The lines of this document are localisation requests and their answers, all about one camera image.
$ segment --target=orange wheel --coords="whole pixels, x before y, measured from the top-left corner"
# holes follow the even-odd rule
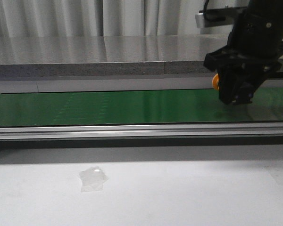
[[[215,90],[219,90],[219,76],[216,74],[212,79],[212,86]]]

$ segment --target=gray countertop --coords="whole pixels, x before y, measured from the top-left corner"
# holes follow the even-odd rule
[[[0,79],[207,73],[205,55],[226,41],[227,35],[0,38]]]

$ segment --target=stainless steel surface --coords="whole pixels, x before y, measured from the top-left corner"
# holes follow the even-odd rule
[[[196,18],[196,24],[198,28],[216,27],[216,26],[233,24],[233,19],[230,17],[226,17],[224,21],[210,22],[210,21],[207,21],[203,17],[203,13],[198,13],[195,15],[195,18]]]
[[[0,65],[202,60],[227,35],[0,38]]]
[[[0,140],[283,135],[283,122],[0,128]]]

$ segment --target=transparent plastic piece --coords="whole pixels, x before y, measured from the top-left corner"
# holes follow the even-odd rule
[[[103,183],[108,180],[102,169],[91,167],[79,173],[82,180],[81,192],[97,192],[103,190]]]

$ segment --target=conveyor belt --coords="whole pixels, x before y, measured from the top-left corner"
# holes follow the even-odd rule
[[[237,127],[237,135],[257,130],[273,133],[267,132],[271,124],[266,122],[273,123],[272,127],[281,133],[283,88],[261,88],[253,101],[250,105],[226,106],[211,89],[0,94],[0,134],[53,134],[57,130],[69,132],[69,126],[75,137],[82,128],[92,137],[120,136],[119,131],[130,136],[132,130],[135,135],[147,132],[145,136],[151,136],[150,130],[166,136],[176,132],[205,135],[205,131],[211,131],[209,135],[236,134],[233,130]]]

